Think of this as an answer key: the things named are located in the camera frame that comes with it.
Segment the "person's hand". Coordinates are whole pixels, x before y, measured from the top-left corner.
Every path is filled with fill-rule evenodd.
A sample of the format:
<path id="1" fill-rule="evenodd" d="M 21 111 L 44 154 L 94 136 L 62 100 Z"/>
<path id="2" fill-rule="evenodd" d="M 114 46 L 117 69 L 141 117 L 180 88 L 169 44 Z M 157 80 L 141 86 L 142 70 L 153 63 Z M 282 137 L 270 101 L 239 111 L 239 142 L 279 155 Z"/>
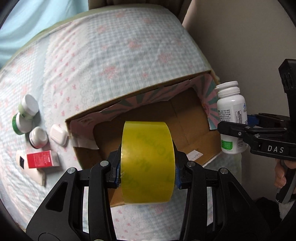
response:
<path id="1" fill-rule="evenodd" d="M 287 168 L 295 169 L 295 162 L 283 161 L 283 163 L 287 166 Z M 275 182 L 274 182 L 275 187 L 283 188 L 283 186 L 287 182 L 287 179 L 285 178 L 285 169 L 280 159 L 276 159 L 276 166 L 274 168 L 274 171 L 275 171 Z"/>

